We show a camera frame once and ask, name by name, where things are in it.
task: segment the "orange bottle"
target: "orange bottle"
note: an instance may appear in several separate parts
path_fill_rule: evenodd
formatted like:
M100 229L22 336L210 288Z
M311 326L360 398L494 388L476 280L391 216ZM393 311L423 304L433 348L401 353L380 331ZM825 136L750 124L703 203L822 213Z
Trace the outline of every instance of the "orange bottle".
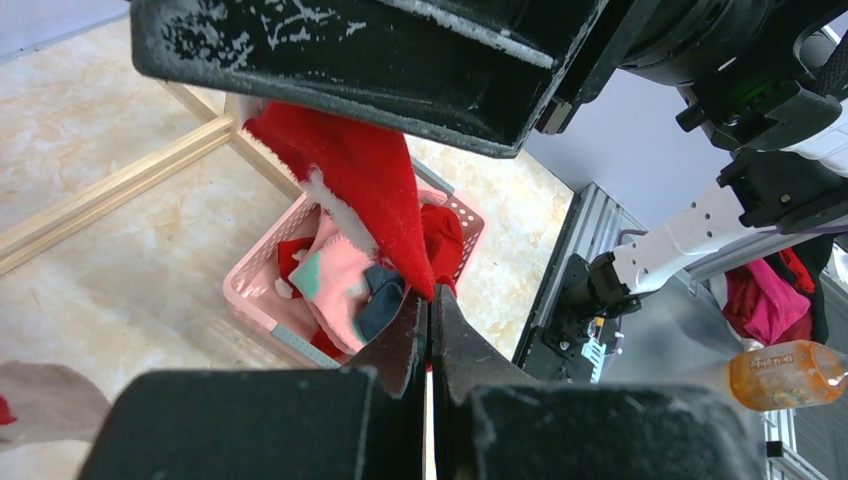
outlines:
M824 405L848 386L848 355L795 340L739 354L728 373L733 396L752 410Z

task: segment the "basket handle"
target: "basket handle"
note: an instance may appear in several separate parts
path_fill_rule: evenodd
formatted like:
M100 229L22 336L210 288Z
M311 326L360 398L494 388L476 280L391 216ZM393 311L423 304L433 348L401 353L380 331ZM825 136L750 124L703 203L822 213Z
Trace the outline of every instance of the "basket handle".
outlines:
M442 177L438 176L436 172L430 170L426 165L418 161L417 158L412 158L412 168L415 169L415 174L418 175L421 180L427 182L427 185L430 185L436 190L446 194L448 197L453 196L453 192L455 192L456 189L453 188L451 184L444 181Z

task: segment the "marble surface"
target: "marble surface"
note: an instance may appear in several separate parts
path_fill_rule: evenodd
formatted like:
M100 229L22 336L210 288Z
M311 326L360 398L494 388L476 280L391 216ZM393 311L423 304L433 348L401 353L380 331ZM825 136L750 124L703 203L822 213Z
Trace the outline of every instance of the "marble surface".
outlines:
M122 21L0 65L0 229L200 125L135 73L128 33ZM572 194L526 154L409 143L482 209L459 302L510 358ZM291 202L219 148L0 277L0 361L68 365L112 399L150 369L288 367L230 318L221 282ZM87 448L0 453L0 477L73 478Z

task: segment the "pink basket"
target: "pink basket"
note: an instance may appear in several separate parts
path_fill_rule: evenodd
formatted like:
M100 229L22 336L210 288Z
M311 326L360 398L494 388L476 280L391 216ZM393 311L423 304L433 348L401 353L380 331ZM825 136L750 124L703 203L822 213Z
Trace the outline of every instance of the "pink basket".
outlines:
M432 172L416 162L419 177L448 194L444 206L453 210L462 225L464 240L463 258L454 275L457 288L462 272L471 262L474 247L483 235L486 222L479 209L472 207ZM304 194L289 208L259 243L227 274L224 279L224 297L233 316L262 335L270 336L282 353L304 366L336 368L340 364L309 343L315 325L300 320L302 302L282 298L274 288L279 278L277 244L283 240L302 238L314 233L317 224L317 204Z

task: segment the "wooden frame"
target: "wooden frame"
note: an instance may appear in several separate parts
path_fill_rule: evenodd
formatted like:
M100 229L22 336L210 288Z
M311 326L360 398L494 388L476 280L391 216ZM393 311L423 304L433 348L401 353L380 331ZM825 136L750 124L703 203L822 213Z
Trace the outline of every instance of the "wooden frame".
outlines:
M289 197L301 194L280 162L241 131L235 96L227 94L216 112L185 85L162 86L201 121L206 122L165 148L124 167L43 212L0 233L0 275L68 238L150 187L229 142L262 176Z

